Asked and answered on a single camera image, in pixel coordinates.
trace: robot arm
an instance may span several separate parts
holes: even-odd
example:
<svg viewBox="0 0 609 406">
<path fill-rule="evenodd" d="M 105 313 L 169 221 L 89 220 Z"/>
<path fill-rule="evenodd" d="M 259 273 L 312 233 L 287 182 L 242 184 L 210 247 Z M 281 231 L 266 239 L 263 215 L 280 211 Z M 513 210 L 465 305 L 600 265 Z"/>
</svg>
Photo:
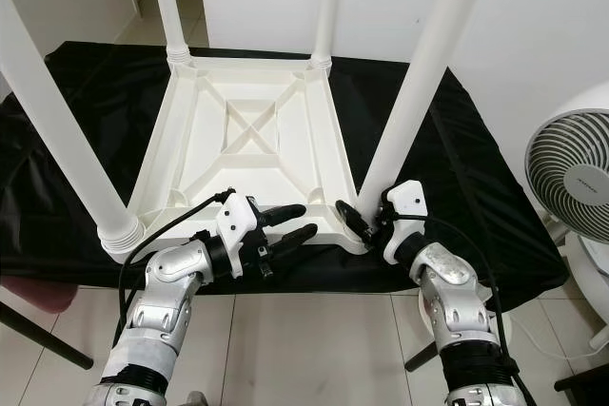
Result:
<svg viewBox="0 0 609 406">
<path fill-rule="evenodd" d="M 85 405 L 166 406 L 165 392 L 199 287 L 228 274 L 238 278 L 251 266 L 258 266 L 264 278 L 272 276 L 273 258 L 312 238 L 317 226 L 306 225 L 271 245 L 263 227 L 304 213 L 302 205 L 261 213 L 253 198 L 232 193 L 216 217 L 216 236 L 199 232 L 186 244 L 156 253 L 147 263 L 144 293 Z"/>
<path fill-rule="evenodd" d="M 381 229 L 374 235 L 355 209 L 344 202 L 336 206 L 349 228 L 381 250 L 388 263 L 403 265 L 421 287 L 448 384 L 446 404 L 524 406 L 512 382 L 513 365 L 490 330 L 484 306 L 489 289 L 478 283 L 467 261 L 424 237 L 427 208 L 421 183 L 408 181 L 383 193 Z"/>
</svg>

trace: black tablecloth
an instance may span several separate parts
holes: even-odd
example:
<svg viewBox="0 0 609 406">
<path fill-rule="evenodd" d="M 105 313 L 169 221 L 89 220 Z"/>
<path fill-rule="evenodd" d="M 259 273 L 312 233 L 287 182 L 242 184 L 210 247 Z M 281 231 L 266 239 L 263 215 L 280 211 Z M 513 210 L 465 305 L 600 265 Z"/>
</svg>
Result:
<svg viewBox="0 0 609 406">
<path fill-rule="evenodd" d="M 300 54 L 199 48 L 197 56 L 304 59 Z M 163 47 L 66 42 L 46 59 L 125 203 L 135 185 L 169 77 Z M 334 58 L 329 78 L 356 187 L 383 132 L 407 64 Z M 11 94 L 0 106 L 0 255 L 3 275 L 115 286 L 119 265 Z M 399 181 L 420 180 L 430 214 L 485 250 L 505 308 L 562 284 L 567 271 L 467 92 L 447 71 Z M 484 273 L 476 253 L 433 224 L 426 234 Z M 305 246 L 276 269 L 220 280 L 201 293 L 359 291 L 414 286 L 377 253 Z"/>
</svg>

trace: electric fan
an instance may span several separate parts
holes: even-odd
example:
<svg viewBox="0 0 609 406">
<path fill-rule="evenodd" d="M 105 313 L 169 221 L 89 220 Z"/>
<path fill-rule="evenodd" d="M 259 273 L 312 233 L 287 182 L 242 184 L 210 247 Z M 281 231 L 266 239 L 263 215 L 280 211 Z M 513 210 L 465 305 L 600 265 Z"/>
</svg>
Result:
<svg viewBox="0 0 609 406">
<path fill-rule="evenodd" d="M 609 82 L 562 106 L 535 132 L 525 169 L 540 203 L 579 235 L 582 250 L 567 253 L 569 266 L 609 323 Z M 607 339 L 609 325 L 590 345 L 597 349 Z"/>
</svg>

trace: fan grille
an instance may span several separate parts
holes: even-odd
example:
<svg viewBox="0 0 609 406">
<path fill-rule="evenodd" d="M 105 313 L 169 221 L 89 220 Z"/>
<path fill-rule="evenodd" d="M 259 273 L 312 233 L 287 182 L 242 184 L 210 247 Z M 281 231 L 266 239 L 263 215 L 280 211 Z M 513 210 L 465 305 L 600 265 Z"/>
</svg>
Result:
<svg viewBox="0 0 609 406">
<path fill-rule="evenodd" d="M 538 133 L 527 153 L 527 177 L 540 202 L 581 235 L 609 242 L 609 204 L 581 203 L 564 186 L 567 170 L 581 164 L 609 172 L 609 114 L 560 117 Z"/>
</svg>

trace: white tile floor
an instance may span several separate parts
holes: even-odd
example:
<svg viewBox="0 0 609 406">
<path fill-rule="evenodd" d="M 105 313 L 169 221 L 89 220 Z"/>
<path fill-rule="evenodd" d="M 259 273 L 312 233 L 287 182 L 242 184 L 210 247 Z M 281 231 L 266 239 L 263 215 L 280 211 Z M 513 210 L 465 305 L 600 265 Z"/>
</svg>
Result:
<svg viewBox="0 0 609 406">
<path fill-rule="evenodd" d="M 178 0 L 187 43 L 208 46 L 202 0 Z M 162 45 L 156 0 L 120 43 Z M 116 323 L 116 292 L 83 288 L 68 311 L 47 315 L 0 288 L 0 300 L 91 355 L 83 371 L 0 325 L 0 405 L 79 406 L 99 380 Z M 546 351 L 590 352 L 602 322 L 578 287 L 567 282 L 512 312 Z M 446 395 L 436 358 L 415 373 L 403 362 L 431 341 L 416 291 L 393 295 L 259 295 L 197 297 L 167 403 L 202 390 L 212 406 L 440 406 Z M 518 327 L 510 343 L 522 377 L 540 406 L 567 405 L 556 380 L 609 362 L 556 360 L 541 354 Z"/>
</svg>

